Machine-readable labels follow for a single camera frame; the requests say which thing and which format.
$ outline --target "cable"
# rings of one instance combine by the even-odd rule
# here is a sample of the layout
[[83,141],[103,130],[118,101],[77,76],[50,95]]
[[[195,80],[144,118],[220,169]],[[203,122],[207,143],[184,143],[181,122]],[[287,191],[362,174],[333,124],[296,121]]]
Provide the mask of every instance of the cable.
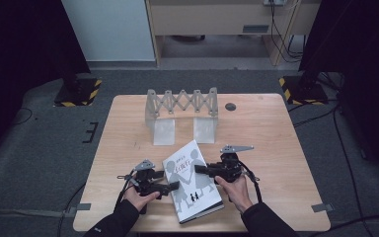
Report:
[[[298,4],[298,0],[297,0],[296,5],[294,6],[294,11],[295,11],[295,9],[296,9],[296,7],[297,7],[297,4]],[[274,19],[274,16],[275,16],[275,6],[274,6],[273,1],[270,1],[270,10],[271,10],[271,28],[270,28],[270,37],[271,37],[271,40],[272,40],[273,44],[274,44],[275,47],[278,49],[279,54],[281,55],[282,59],[283,59],[284,61],[286,61],[286,62],[289,62],[289,63],[295,63],[295,62],[299,62],[299,61],[301,61],[301,59],[300,59],[300,60],[294,60],[294,61],[289,61],[289,60],[287,60],[287,59],[284,57],[284,55],[283,55],[283,53],[282,53],[282,51],[281,51],[281,48],[276,44],[275,39],[273,38],[273,28],[276,29],[278,35],[281,37],[282,46],[283,46],[284,49],[287,51],[288,55],[289,55],[290,57],[292,57],[292,58],[299,58],[299,57],[301,57],[300,55],[291,55],[290,52],[289,52],[289,50],[287,49],[287,47],[286,47],[286,45],[285,45],[285,43],[284,43],[284,40],[283,40],[283,38],[282,38],[282,35],[281,35],[281,33],[279,32],[278,27],[277,27],[276,24],[275,24],[275,19]]]
[[340,72],[338,74],[341,77],[341,79],[340,79],[340,88],[343,88],[345,76],[342,73],[340,73]]
[[39,216],[39,217],[57,217],[60,218],[63,212],[51,210],[33,210],[33,209],[0,209],[0,216],[22,215],[22,216]]
[[[328,102],[329,102],[329,101],[337,101],[337,100],[338,100],[338,99],[327,99]],[[319,100],[310,101],[310,103],[315,103],[315,102],[321,102],[321,101],[319,101]],[[292,112],[292,111],[294,111],[294,110],[297,110],[297,109],[299,109],[299,108],[302,108],[302,107],[304,107],[304,106],[309,106],[309,104],[301,104],[301,105],[298,105],[298,106],[296,106],[296,107],[291,108],[290,110],[288,110],[288,112],[290,113],[290,112]]]
[[[344,144],[343,144],[343,140],[342,140],[342,137],[341,137],[341,133],[340,133],[340,129],[338,127],[338,123],[337,123],[337,108],[338,106],[336,107],[336,109],[333,111],[333,119],[334,119],[334,125],[335,125],[335,129],[337,131],[337,135],[338,135],[338,139],[340,140],[340,143],[341,143],[341,148],[342,148],[342,152],[343,152],[343,156],[345,158],[345,161],[346,161],[346,164],[347,164],[347,168],[349,170],[349,174],[350,174],[350,178],[352,180],[352,187],[353,187],[353,192],[355,193],[355,200],[356,200],[356,204],[358,206],[358,211],[359,211],[359,217],[360,218],[363,218],[364,215],[362,213],[362,208],[361,208],[361,201],[359,200],[359,196],[358,196],[358,190],[356,188],[356,182],[355,182],[355,178],[353,176],[353,172],[352,172],[352,168],[350,166],[350,162],[349,162],[349,158],[347,156],[347,153],[346,153],[346,150],[345,150],[345,147],[344,147]],[[364,225],[364,228],[365,230],[367,231],[367,233],[369,234],[369,236],[373,236],[371,231],[369,230],[368,226],[367,226],[367,223],[365,222],[365,220],[362,220],[362,223]]]
[[331,89],[334,89],[336,91],[340,91],[341,90],[341,85],[337,85],[331,78],[331,76],[329,75],[328,72],[321,72],[320,73],[323,77],[326,78],[327,81],[323,81],[322,79],[318,78],[318,81],[325,84],[326,86],[328,86],[329,88]]
[[[290,37],[290,41],[288,42],[288,52],[289,53],[296,53],[296,54],[299,54],[298,56],[300,57],[300,56],[303,56],[303,52],[295,52],[295,51],[291,51],[291,45],[292,45],[292,43],[293,43],[293,40],[294,40],[294,36],[291,36]],[[306,47],[306,36],[304,36],[304,39],[303,39],[304,41],[303,41],[303,51],[304,51],[304,48]]]
[[336,229],[344,228],[344,227],[346,227],[348,225],[351,225],[351,224],[354,224],[356,222],[370,220],[370,219],[379,219],[379,215],[369,215],[369,216],[364,216],[362,218],[353,219],[353,220],[348,221],[346,223],[336,225],[336,226],[332,227],[331,229],[329,229],[329,230],[327,230],[325,232],[319,232],[319,233],[312,234],[309,237],[314,237],[314,236],[318,236],[318,235],[321,235],[321,234],[325,234],[325,233],[331,232],[331,231],[336,230]]
[[297,7],[298,4],[299,4],[299,1],[297,1],[294,5],[290,6],[289,8],[285,8],[284,10],[289,11],[289,10]]
[[[295,107],[295,108],[291,109],[290,111],[293,111],[293,110],[296,110],[296,109],[298,109],[298,108],[301,108],[302,106],[304,106],[304,105],[300,105],[300,106],[298,106],[298,107]],[[340,225],[334,226],[334,227],[332,227],[331,229],[329,229],[328,231],[325,231],[325,232],[319,232],[319,233],[312,234],[310,237],[318,236],[318,235],[321,235],[321,234],[324,234],[324,233],[327,233],[327,232],[330,232],[330,231],[333,231],[333,230],[336,230],[336,229],[340,229],[340,228],[346,227],[346,226],[348,226],[348,225],[354,224],[354,223],[356,223],[356,222],[362,222],[363,225],[364,225],[365,230],[366,230],[367,233],[368,233],[368,235],[369,235],[369,236],[373,236],[373,234],[371,233],[371,231],[369,230],[369,228],[368,228],[368,226],[367,226],[366,220],[369,220],[369,219],[379,219],[379,215],[363,216],[363,213],[362,213],[362,207],[361,207],[361,203],[360,203],[359,196],[358,196],[358,191],[357,191],[357,188],[356,188],[355,178],[354,178],[354,176],[353,176],[353,172],[352,172],[352,169],[351,169],[351,165],[350,165],[350,162],[349,162],[349,158],[348,158],[347,153],[346,153],[346,150],[345,150],[345,148],[344,148],[343,140],[342,140],[342,138],[341,138],[341,133],[340,133],[340,130],[339,130],[339,127],[338,127],[337,119],[336,119],[336,111],[337,111],[337,109],[338,109],[339,106],[340,106],[340,104],[337,104],[337,105],[331,110],[331,112],[333,113],[334,125],[335,125],[336,131],[337,131],[338,138],[339,138],[340,143],[341,143],[342,152],[343,152],[343,155],[344,155],[344,157],[345,157],[346,164],[347,164],[347,166],[348,166],[349,174],[350,174],[350,176],[351,176],[352,186],[353,186],[354,195],[355,195],[355,198],[356,198],[356,203],[357,203],[357,206],[358,206],[358,210],[359,210],[360,218],[357,218],[357,219],[351,220],[351,221],[349,221],[349,222],[346,222],[346,223],[343,223],[343,224],[340,224]],[[317,117],[317,118],[309,118],[308,120],[303,121],[303,122],[306,123],[306,122],[309,122],[309,121],[311,121],[311,120],[313,120],[313,119],[322,118],[323,116],[326,116],[326,115],[328,115],[328,113],[326,113],[326,114],[324,114],[324,115],[322,115],[322,116],[320,116],[320,117]]]
[[63,214],[62,216],[60,217],[60,220],[59,220],[59,223],[58,223],[58,228],[57,228],[57,237],[60,237],[60,232],[61,232],[61,225],[63,223],[63,219],[64,219],[64,213],[66,212],[67,208],[69,207],[69,204],[70,202],[72,202],[72,200],[76,197],[76,195],[79,193],[79,191],[81,191],[84,187],[85,187],[86,183],[84,183],[81,187],[79,187],[79,189],[75,192],[75,194],[73,194],[73,196],[70,198],[69,202],[66,204],[66,206],[64,207],[63,209]]
[[125,183],[124,183],[124,187],[122,187],[122,191],[119,192],[118,199],[116,200],[116,203],[115,203],[114,211],[116,211],[118,209],[119,204],[122,201],[122,197],[125,194],[125,191],[127,191],[127,189],[129,188],[128,183],[130,182],[130,179],[132,178],[133,173],[134,173],[134,169],[131,170],[131,172],[130,172],[130,174],[128,174],[128,176],[118,176],[117,177],[118,179],[125,179]]
[[23,121],[16,122],[16,123],[12,123],[12,125],[20,125],[20,124],[23,124],[24,122],[27,122],[28,120],[30,120],[30,119],[32,118],[32,116],[33,116],[33,111],[32,111],[32,110],[30,110],[30,109],[28,109],[28,108],[24,108],[24,107],[20,108],[20,110],[26,110],[26,111],[30,112],[29,117],[26,118],[26,119],[24,119]]
[[254,172],[252,172],[248,168],[248,166],[246,166],[242,161],[239,161],[239,164],[241,164],[246,169],[246,171],[248,172],[249,179],[252,181],[252,183],[254,183],[255,191],[257,192],[258,202],[259,203],[263,202],[263,197],[261,196],[260,185],[257,182],[258,178],[255,177]]
[[298,127],[298,126],[301,126],[301,125],[303,125],[303,124],[306,124],[306,123],[308,123],[308,122],[310,122],[310,121],[313,121],[313,120],[316,120],[316,119],[321,119],[321,118],[323,118],[323,117],[325,117],[325,116],[328,116],[328,115],[330,115],[333,111],[335,111],[339,106],[340,106],[340,104],[337,103],[337,105],[336,105],[334,108],[332,108],[330,111],[328,111],[328,112],[326,112],[326,113],[324,113],[324,114],[322,114],[322,115],[320,115],[320,116],[314,117],[314,118],[308,118],[308,119],[306,119],[306,120],[299,121],[299,122],[297,122],[297,123],[294,124],[294,127]]

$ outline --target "black stand base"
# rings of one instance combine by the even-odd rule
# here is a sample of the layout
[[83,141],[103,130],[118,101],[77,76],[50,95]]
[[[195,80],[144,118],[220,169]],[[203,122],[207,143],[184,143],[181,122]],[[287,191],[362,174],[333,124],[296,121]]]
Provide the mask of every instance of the black stand base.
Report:
[[99,79],[77,79],[79,88],[77,91],[69,91],[66,85],[60,88],[59,93],[54,99],[57,107],[89,106],[94,102],[95,96],[100,88]]
[[322,105],[328,103],[328,97],[321,85],[314,84],[311,89],[305,90],[299,86],[300,79],[301,76],[284,76],[279,79],[279,84],[289,105]]

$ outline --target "wooden table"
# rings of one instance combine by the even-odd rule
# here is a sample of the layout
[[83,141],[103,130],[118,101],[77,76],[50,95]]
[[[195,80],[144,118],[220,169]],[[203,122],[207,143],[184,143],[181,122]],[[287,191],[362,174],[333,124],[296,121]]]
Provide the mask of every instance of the wooden table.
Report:
[[[101,137],[81,203],[89,210],[78,210],[73,227],[87,231],[114,210],[126,175],[149,159],[163,170],[162,160],[192,140],[192,114],[176,112],[176,143],[152,145],[145,125],[146,96],[124,95],[114,98]],[[227,111],[227,103],[236,105]],[[199,144],[207,163],[220,161],[219,150],[226,144],[254,145],[238,153],[261,180],[264,202],[296,231],[325,231],[330,222],[325,211],[314,212],[312,205],[322,203],[304,157],[285,104],[277,94],[219,94],[219,123],[214,144]],[[256,202],[254,186],[248,182],[250,198]],[[171,196],[149,203],[132,231],[137,232],[244,232],[246,228],[234,204],[219,188],[225,208],[186,224],[179,224]]]

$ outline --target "white book cover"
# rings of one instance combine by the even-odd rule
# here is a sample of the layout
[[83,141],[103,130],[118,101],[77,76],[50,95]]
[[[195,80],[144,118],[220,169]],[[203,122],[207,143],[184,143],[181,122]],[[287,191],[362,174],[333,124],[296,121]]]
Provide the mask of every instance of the white book cover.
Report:
[[163,161],[168,183],[180,182],[171,197],[181,224],[224,207],[214,180],[196,173],[194,165],[205,166],[195,140]]

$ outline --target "white wall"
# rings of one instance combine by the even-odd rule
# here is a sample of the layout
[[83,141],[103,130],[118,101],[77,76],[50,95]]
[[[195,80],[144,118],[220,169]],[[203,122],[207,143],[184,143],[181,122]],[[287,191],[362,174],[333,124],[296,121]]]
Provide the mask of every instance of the white wall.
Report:
[[155,61],[144,0],[62,0],[87,61]]

